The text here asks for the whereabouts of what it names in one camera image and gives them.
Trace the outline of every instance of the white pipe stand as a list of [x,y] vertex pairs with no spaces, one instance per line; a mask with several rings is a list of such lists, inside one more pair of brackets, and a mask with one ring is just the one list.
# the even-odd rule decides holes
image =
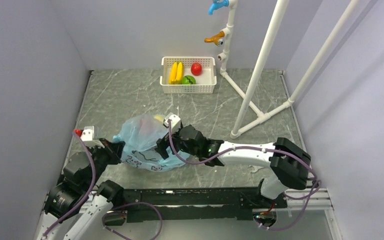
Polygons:
[[[269,56],[270,50],[272,49],[273,43],[276,38],[276,34],[278,33],[279,27],[281,25],[282,19],[284,17],[286,8],[288,6],[289,0],[278,0],[276,3],[276,6],[274,7],[273,15],[271,16],[270,23],[268,25],[267,33],[265,34],[264,41],[261,46],[261,50],[258,55],[257,62],[255,63],[254,71],[252,72],[251,79],[249,81],[248,88],[246,89],[246,93],[244,93],[241,88],[235,83],[235,81],[229,76],[229,74],[226,72],[226,65],[229,59],[229,52],[230,52],[230,42],[233,34],[233,27],[234,27],[234,18],[235,18],[235,11],[238,5],[238,0],[230,0],[229,1],[229,17],[227,20],[226,28],[223,29],[224,32],[228,33],[225,36],[224,39],[224,48],[223,53],[219,54],[217,57],[220,61],[222,61],[221,68],[220,68],[220,74],[223,78],[225,78],[230,85],[233,87],[233,89],[236,90],[236,92],[243,98],[242,105],[239,110],[239,114],[236,118],[236,122],[233,126],[232,131],[230,132],[230,137],[232,139],[235,139],[239,137],[241,134],[245,133],[246,131],[252,129],[253,127],[264,123],[265,121],[269,120],[272,116],[275,114],[278,114],[284,109],[287,109],[292,106],[292,104],[295,102],[297,97],[302,93],[304,90],[304,87],[307,86],[308,82],[310,81],[311,77],[314,75],[316,70],[318,69],[318,66],[320,65],[321,61],[326,57],[329,50],[332,48],[332,45],[337,38],[338,34],[340,33],[342,27],[347,22],[348,18],[352,15],[355,8],[357,7],[360,0],[351,0],[348,6],[346,7],[345,11],[339,18],[338,22],[336,23],[335,27],[333,28],[332,32],[327,37],[326,41],[323,43],[323,46],[318,51],[317,55],[315,56],[314,60],[311,62],[310,66],[308,67],[307,71],[305,72],[304,76],[300,80],[298,86],[296,87],[295,91],[292,93],[292,95],[289,97],[287,101],[285,101],[282,105],[278,106],[277,108],[263,113],[252,101],[252,97],[254,95],[254,91],[257,87],[258,81],[260,80],[261,73],[263,72],[263,68],[266,64],[267,58]],[[242,122],[245,117],[245,113],[247,112],[248,106],[251,107],[251,109],[256,113],[257,119],[252,121],[251,123],[245,125],[241,128]]]

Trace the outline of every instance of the translucent bag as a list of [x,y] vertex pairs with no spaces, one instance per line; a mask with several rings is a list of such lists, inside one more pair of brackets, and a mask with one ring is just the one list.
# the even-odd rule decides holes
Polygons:
[[[168,129],[158,119],[161,117],[142,114],[123,123],[120,133],[112,138],[115,143],[125,141],[121,162],[154,172],[165,172],[185,164],[172,154],[170,147],[167,148],[167,159],[155,151],[157,140],[168,133]],[[189,157],[189,154],[182,151],[179,155],[184,159]]]

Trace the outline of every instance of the yellow banana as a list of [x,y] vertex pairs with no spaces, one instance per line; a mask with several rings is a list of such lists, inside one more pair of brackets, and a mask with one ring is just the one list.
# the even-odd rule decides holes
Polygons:
[[177,65],[177,73],[176,73],[176,84],[181,84],[183,78],[183,64],[180,61]]
[[176,73],[178,71],[178,62],[175,61],[173,66],[171,66],[170,76],[168,77],[168,84],[177,84],[176,82]]

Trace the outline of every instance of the red object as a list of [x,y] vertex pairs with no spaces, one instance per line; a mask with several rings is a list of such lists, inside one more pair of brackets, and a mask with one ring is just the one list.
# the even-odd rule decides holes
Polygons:
[[80,137],[82,135],[82,133],[83,133],[83,130],[74,129],[74,132],[75,132],[75,134],[77,134],[77,136]]
[[203,72],[203,66],[201,66],[201,64],[195,62],[190,67],[190,71],[192,72],[193,75],[198,76]]

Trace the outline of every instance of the toy fruit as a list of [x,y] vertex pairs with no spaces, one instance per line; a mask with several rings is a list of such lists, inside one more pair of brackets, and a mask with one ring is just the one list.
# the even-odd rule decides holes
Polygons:
[[181,79],[181,84],[185,84],[185,85],[197,84],[197,81],[195,80],[195,77],[191,75],[186,75]]
[[203,66],[201,66],[201,64],[195,62],[190,67],[190,71],[192,72],[193,75],[198,76],[203,72]]
[[183,64],[180,61],[177,65],[177,73],[176,73],[176,83],[175,84],[181,84],[182,83],[182,77],[183,77]]
[[176,84],[176,75],[178,72],[178,62],[175,61],[171,66],[170,76],[168,77],[168,84]]

